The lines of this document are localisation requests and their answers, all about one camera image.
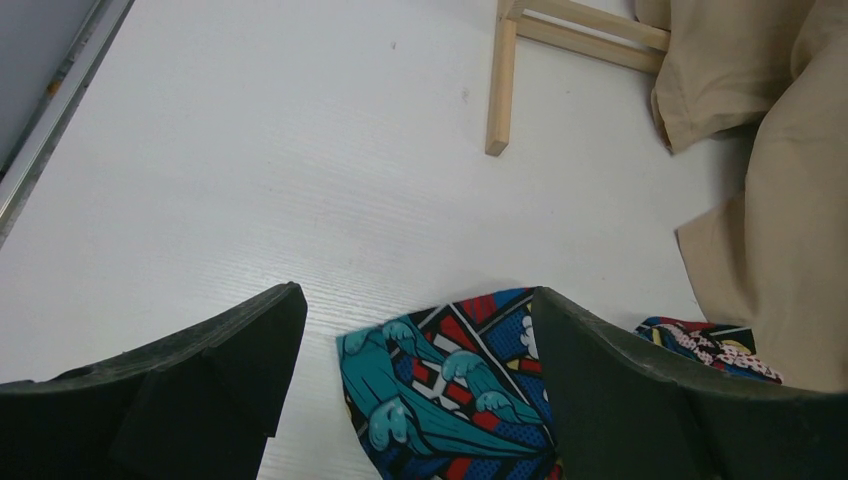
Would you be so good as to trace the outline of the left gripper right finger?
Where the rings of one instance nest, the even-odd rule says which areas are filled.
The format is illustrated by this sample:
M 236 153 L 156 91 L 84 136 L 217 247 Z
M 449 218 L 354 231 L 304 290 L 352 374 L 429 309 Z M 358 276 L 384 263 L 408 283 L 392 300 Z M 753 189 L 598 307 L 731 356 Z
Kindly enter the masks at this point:
M 847 397 L 723 372 L 540 287 L 532 326 L 569 479 L 843 479 Z

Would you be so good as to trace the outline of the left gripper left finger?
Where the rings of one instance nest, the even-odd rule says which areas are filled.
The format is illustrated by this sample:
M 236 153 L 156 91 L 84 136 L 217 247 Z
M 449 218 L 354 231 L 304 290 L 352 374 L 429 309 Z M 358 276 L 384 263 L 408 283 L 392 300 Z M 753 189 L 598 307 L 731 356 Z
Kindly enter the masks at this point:
M 5 479 L 253 479 L 307 317 L 279 284 L 191 327 L 48 380 L 1 387 Z

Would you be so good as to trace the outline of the comic print shorts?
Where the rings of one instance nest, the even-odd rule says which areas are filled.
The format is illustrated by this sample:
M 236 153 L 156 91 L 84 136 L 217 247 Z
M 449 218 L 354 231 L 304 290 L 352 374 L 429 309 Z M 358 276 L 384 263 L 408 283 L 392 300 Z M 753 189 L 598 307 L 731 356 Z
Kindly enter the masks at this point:
M 562 479 L 532 326 L 536 288 L 497 291 L 340 336 L 343 393 L 385 479 Z M 628 331 L 726 373 L 785 386 L 746 327 L 651 317 Z

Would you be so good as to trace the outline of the wooden clothes rack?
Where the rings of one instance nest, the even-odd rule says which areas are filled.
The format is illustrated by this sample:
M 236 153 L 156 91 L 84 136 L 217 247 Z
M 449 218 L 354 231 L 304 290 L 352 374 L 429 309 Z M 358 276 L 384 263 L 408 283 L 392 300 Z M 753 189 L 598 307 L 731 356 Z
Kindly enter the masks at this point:
M 659 72 L 670 45 L 665 29 L 575 1 L 498 1 L 484 145 L 493 157 L 510 141 L 519 38 L 647 74 Z

